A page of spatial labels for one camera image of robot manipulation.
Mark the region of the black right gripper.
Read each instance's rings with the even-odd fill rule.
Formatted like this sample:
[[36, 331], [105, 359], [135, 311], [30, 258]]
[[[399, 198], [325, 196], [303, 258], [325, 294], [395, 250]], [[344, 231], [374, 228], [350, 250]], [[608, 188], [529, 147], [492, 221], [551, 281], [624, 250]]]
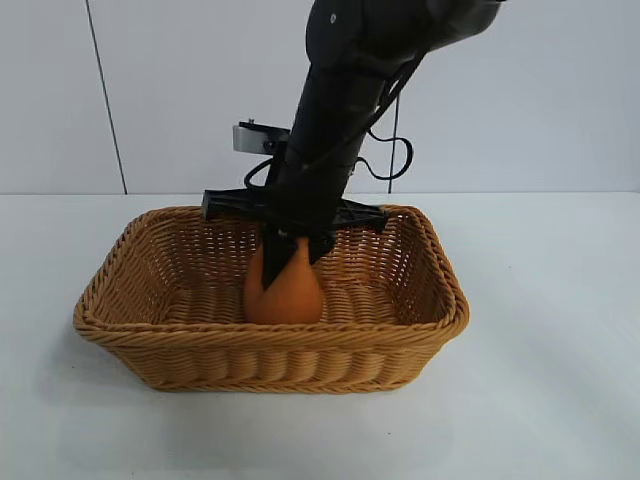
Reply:
[[381, 207], [347, 200], [337, 191], [342, 176], [289, 173], [287, 144], [277, 144], [274, 155], [251, 170], [241, 189], [206, 190], [201, 215], [206, 220], [229, 217], [269, 223], [262, 231], [261, 281], [267, 290], [298, 250], [298, 238], [310, 236], [309, 263], [329, 254], [337, 230], [363, 227], [382, 231], [389, 214]]

